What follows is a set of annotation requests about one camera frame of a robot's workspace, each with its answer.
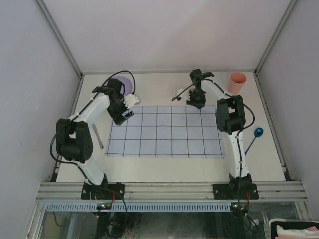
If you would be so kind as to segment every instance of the orange cup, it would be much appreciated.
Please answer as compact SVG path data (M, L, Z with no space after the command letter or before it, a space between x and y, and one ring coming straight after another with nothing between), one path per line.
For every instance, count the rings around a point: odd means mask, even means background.
M234 95L238 95L246 80L247 78L243 73L235 72L231 74L227 91Z

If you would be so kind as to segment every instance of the blue spoon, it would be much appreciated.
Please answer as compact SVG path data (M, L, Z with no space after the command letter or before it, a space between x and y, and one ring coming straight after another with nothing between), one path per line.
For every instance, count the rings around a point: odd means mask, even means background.
M247 148L247 150L245 151L245 155L247 154L248 150L250 149L251 145L253 144L253 142L255 141L256 138L259 138L260 136L262 136L264 133L264 130L262 128L257 128L254 132L254 136L255 138L253 139L253 141L251 142L251 144L249 145L249 147Z

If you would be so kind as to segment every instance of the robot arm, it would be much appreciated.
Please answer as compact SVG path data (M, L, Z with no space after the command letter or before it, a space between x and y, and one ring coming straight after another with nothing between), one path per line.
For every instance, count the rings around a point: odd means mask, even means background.
M243 147L242 130L246 122L243 98L240 95L234 96L219 86L211 72L202 73L199 69L193 70L190 74L190 78L195 88L189 91L185 89L178 90L176 93L177 96L173 98L173 100L183 98L186 100L187 105L200 109L205 106L206 93L218 97L216 105L217 128L222 132L225 143L229 149L230 181L227 188L230 192L229 197L237 197L238 189L241 188L240 194L243 196L240 197L246 198L246 193L254 192L256 185L252 184Z
M74 114L68 119L60 119L56 130L61 131L57 136L56 151L68 161L76 164L86 177L86 183L107 187L107 177L96 164L93 157L93 141L90 128L99 115L107 109L113 121L121 125L134 115L129 108L140 103L140 99L132 94L123 97L120 94L122 83L110 79L107 86L96 87L90 103L81 114Z

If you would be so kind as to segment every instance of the metal rod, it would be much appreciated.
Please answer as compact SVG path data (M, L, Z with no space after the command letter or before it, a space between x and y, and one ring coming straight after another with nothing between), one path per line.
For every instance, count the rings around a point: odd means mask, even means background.
M157 70L157 71L131 71L133 74L154 74L154 73L190 73L193 69L187 70ZM203 72L211 71L211 72L253 72L255 69L202 69ZM102 72L83 72L83 75L112 75L117 71L102 71Z
M93 131L94 131L96 137L98 138L98 142L99 142L100 149L103 149L103 148L104 148L103 142L101 141L101 138L100 138L98 129L96 128L96 125L95 125L95 124L92 124L92 128L93 128Z
M50 12L48 11L45 3L43 2L43 0L33 0L33 1L35 2L36 6L40 10L42 16L44 17L44 20L46 21L51 32L53 33L54 37L58 41L58 44L60 45L62 51L64 52L64 54L67 57L70 64L72 65L75 73L78 75L78 77L82 77L81 70L78 67L71 51L69 50L65 40L63 39L63 37L62 37L57 25L55 24Z
M256 140L256 137L254 137L253 141L250 143L250 145L248 146L248 148L245 151L245 155L247 154L248 150L250 149L250 147L253 145L254 141Z
M276 147L276 150L277 150L277 153L278 153L279 160L280 160L281 163L283 163L283 164L285 164L287 166L288 171L290 173L290 176L292 178L293 176L291 174L291 167L289 166L289 162L286 160L286 156L285 156L284 150L283 150L282 145L280 143L280 139L279 139L279 136L278 136L278 133L277 133L277 130L276 130L276 126L275 126L275 123L273 121L272 114L271 114L271 112L269 110L267 99L266 99L266 97L264 95L264 91L263 91L263 87L261 85L259 74L257 74L257 75L255 74L255 81L256 81L257 89L258 89L258 92L259 92L259 95L260 95L260 98L261 98L261 102L263 104L263 107L264 107L264 110L265 110L265 113L266 113L266 118L267 118L267 121L268 121L268 124L269 124L269 127L270 127L270 131L271 131L271 134L272 134L273 139L274 139L274 143L275 143L275 147Z
M80 93L81 93L81 89L82 89L82 85L83 85L83 80L84 80L84 76L81 77L80 81L78 82L76 91L74 93L74 97L72 100L72 104L71 104L71 108L69 110L69 116L73 115L76 109L76 105L78 103L79 97L80 97Z
M286 11L284 12L284 15L282 16L270 42L268 43L267 47L266 47L266 50L264 51L264 54L263 56L261 57L257 67L256 67L256 70L255 72L256 73L260 73L262 67L264 66L268 56L269 56L269 53L271 52L271 50L273 49L277 39L278 39L278 36L280 35L280 33L282 32L284 26L286 25L287 23L287 20L289 19L291 13L293 12L293 10L295 9L295 7L297 6L297 3L299 2L299 0L291 0L290 3L288 4L288 7L286 9Z

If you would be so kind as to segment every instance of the white object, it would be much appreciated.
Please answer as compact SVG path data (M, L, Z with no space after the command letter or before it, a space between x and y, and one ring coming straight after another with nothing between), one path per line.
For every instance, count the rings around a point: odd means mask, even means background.
M125 104L126 108L128 108L128 109L130 109L134 105L138 105L140 102L141 101L140 101L139 97L137 97L133 94L128 94L127 96L125 96L125 99L124 99L124 104Z
M184 90L184 89L179 89L179 90L176 92L176 96L178 96L183 90ZM189 99L190 99L189 91L183 92L179 97L183 98L184 100L189 101Z
M283 237L283 238L297 238L297 239L319 238L319 231L308 231L307 229L304 229L304 230L294 230L294 229L285 230L279 225L276 226L276 229L277 229L278 236Z

